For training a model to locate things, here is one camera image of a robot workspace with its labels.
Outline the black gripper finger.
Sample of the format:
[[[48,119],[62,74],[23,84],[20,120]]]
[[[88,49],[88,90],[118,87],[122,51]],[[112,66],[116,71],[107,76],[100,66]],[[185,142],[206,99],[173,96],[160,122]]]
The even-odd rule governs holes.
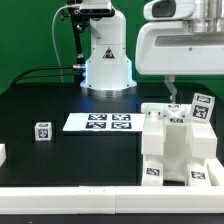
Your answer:
[[[167,75],[165,77],[165,84],[171,93],[171,102],[175,103],[176,102],[176,96],[177,96],[177,89],[174,85],[175,82],[175,76],[174,75]]]

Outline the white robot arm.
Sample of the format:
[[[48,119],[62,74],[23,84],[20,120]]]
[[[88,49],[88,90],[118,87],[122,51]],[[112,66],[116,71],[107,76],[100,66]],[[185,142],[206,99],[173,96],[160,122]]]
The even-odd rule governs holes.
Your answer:
[[[116,95],[136,82],[132,71],[159,75],[172,94],[177,75],[224,75],[224,0],[152,0],[138,32],[135,60],[126,55],[126,20],[110,0],[85,0],[91,55],[81,87]]]

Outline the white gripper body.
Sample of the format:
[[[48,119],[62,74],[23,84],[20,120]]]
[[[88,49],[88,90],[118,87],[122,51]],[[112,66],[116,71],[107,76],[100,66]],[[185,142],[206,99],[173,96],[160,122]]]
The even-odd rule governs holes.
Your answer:
[[[139,31],[141,75],[224,75],[224,34],[191,33],[187,21],[149,22]]]

